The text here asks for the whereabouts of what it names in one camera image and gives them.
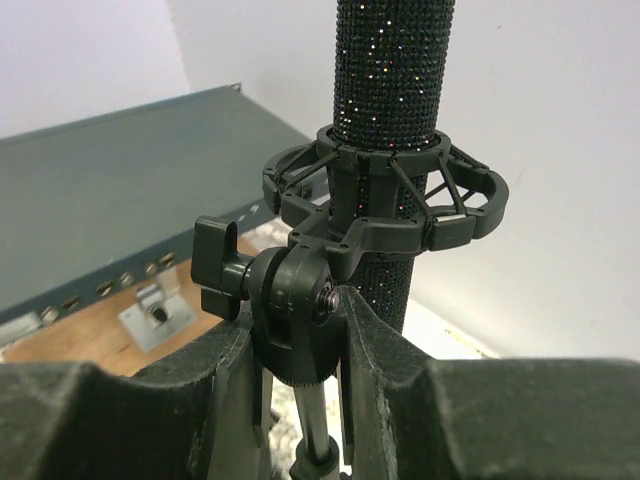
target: tightening knob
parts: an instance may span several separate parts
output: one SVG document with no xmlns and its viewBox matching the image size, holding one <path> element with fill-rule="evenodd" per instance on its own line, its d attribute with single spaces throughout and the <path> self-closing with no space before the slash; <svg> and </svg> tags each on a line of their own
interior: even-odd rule
<svg viewBox="0 0 640 480">
<path fill-rule="evenodd" d="M 202 310 L 234 320 L 240 301 L 248 300 L 247 280 L 253 257 L 238 253 L 235 222 L 200 217 L 193 233 L 191 279 L 201 288 Z"/>
</svg>

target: black glitter surface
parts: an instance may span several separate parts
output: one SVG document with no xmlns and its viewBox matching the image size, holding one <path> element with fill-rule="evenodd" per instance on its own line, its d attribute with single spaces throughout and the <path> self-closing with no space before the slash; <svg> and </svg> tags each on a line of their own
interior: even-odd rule
<svg viewBox="0 0 640 480">
<path fill-rule="evenodd" d="M 411 151 L 433 139 L 453 0 L 338 0 L 333 138 L 362 150 Z M 367 208 L 364 175 L 354 179 L 360 200 L 354 217 L 376 216 Z M 426 177 L 412 178 L 421 192 Z M 396 218 L 417 205 L 408 192 L 376 192 L 396 202 Z M 363 257 L 349 283 L 376 314 L 402 331 L 413 259 Z"/>
</svg>

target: black knob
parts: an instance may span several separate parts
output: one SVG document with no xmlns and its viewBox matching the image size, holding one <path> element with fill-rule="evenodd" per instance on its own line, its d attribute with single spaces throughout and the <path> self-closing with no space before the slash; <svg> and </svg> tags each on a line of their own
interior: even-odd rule
<svg viewBox="0 0 640 480">
<path fill-rule="evenodd" d="M 198 218 L 193 233 L 191 279 L 202 289 L 202 310 L 234 320 L 240 312 L 240 301 L 248 300 L 244 284 L 252 260 L 238 253 L 235 222 Z"/>
</svg>

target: white wall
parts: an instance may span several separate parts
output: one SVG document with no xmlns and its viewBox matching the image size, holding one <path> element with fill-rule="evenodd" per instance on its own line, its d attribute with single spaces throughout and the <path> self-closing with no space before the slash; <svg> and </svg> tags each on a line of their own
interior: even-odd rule
<svg viewBox="0 0 640 480">
<path fill-rule="evenodd" d="M 439 126 L 507 178 L 413 293 L 502 354 L 640 359 L 640 3 L 460 2 Z"/>
<path fill-rule="evenodd" d="M 332 121 L 335 0 L 168 0 L 195 90 L 246 95 L 313 137 Z"/>
<path fill-rule="evenodd" d="M 2 0 L 0 66 L 0 137 L 190 90 L 165 0 Z"/>
<path fill-rule="evenodd" d="M 335 1 L 169 0 L 195 89 L 330 123 Z M 416 264 L 412 295 L 500 354 L 640 359 L 640 3 L 459 0 L 439 128 L 502 173 L 490 237 Z"/>
</svg>

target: metal bracket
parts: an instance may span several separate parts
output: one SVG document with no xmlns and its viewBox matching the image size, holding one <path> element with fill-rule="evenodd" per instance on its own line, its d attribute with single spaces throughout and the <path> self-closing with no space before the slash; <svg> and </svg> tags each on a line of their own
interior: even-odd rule
<svg viewBox="0 0 640 480">
<path fill-rule="evenodd" d="M 139 289 L 136 303 L 118 318 L 140 349 L 147 353 L 197 318 L 195 310 L 180 295 L 175 267 L 163 271 L 156 282 Z"/>
</svg>

